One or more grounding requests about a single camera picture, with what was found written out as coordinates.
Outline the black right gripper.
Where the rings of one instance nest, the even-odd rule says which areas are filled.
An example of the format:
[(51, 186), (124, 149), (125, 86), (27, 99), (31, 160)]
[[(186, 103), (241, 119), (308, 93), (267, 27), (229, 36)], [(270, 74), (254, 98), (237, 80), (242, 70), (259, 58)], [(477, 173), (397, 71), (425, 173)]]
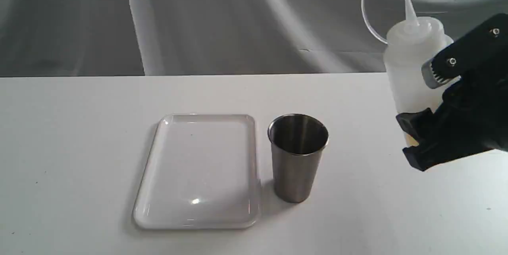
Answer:
[(410, 166), (425, 171), (441, 163), (493, 149), (507, 151), (507, 14), (483, 21), (430, 63), (438, 79), (458, 78), (443, 93), (437, 126), (428, 107), (396, 121), (416, 141), (405, 147)]

